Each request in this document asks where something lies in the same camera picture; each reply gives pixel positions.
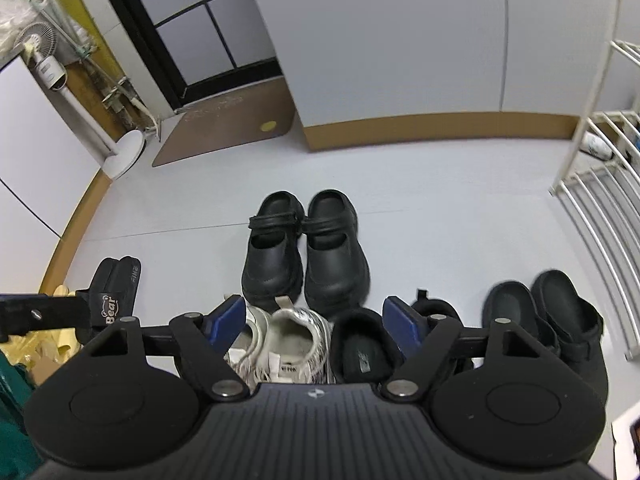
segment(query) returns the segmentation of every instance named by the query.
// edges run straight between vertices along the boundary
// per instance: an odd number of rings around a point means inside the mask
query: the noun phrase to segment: brown mat
[[[283,77],[212,97],[183,115],[152,166],[278,137],[295,112]]]

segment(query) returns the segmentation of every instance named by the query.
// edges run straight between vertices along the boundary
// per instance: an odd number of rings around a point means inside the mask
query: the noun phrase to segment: shoe rack
[[[596,76],[550,191],[567,208],[601,270],[625,337],[625,357],[632,360],[640,356],[640,98],[631,110],[595,109],[613,56],[637,65],[640,77],[640,45],[616,36],[620,2],[612,1]],[[611,160],[579,153],[587,132],[612,150]]]

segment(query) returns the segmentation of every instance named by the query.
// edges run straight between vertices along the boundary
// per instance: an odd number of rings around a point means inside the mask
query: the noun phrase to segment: white floor
[[[164,138],[176,122],[165,121]],[[143,324],[208,312],[223,294],[240,292],[248,218],[264,197],[285,189],[306,205],[333,187],[358,211],[372,279],[366,306],[373,310],[389,295],[411,303],[420,287],[453,304],[467,326],[479,326],[494,283],[530,284],[544,269],[564,270],[607,323],[612,420],[640,400],[640,364],[625,361],[602,279],[547,191],[567,147],[490,139],[309,153],[296,122],[277,139],[152,168],[159,145],[150,141],[102,201],[66,284],[84,288],[103,258],[130,254],[142,261],[135,314]],[[304,237],[300,251],[304,258]],[[610,427],[592,463],[612,478]]]

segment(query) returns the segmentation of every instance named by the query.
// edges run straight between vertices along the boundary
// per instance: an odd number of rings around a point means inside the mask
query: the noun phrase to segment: white standing fan
[[[20,44],[24,46],[27,64],[30,64],[30,60],[33,59],[34,71],[44,85],[59,92],[96,133],[99,145],[106,156],[102,170],[111,180],[115,180],[138,159],[145,145],[145,137],[139,130],[132,130],[118,142],[111,139],[66,87],[66,69],[53,56],[57,43],[58,37],[49,23],[34,22],[18,35],[14,46]]]

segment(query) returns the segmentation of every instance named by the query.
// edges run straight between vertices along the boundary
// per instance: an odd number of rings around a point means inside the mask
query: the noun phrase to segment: white sneaker
[[[256,306],[246,306],[246,325],[225,355],[225,360],[251,391],[257,384],[255,364],[269,329],[270,315]]]
[[[263,383],[327,384],[331,326],[306,308],[281,308],[271,315],[256,380]]]

